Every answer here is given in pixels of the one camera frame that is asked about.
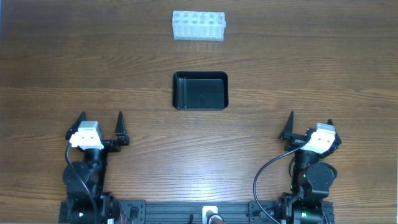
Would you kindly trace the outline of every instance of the black tray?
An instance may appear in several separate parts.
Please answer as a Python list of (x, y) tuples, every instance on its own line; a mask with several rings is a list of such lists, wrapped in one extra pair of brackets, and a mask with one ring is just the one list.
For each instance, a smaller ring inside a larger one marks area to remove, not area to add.
[(225, 72), (176, 72), (173, 105), (178, 110), (223, 110), (228, 106)]

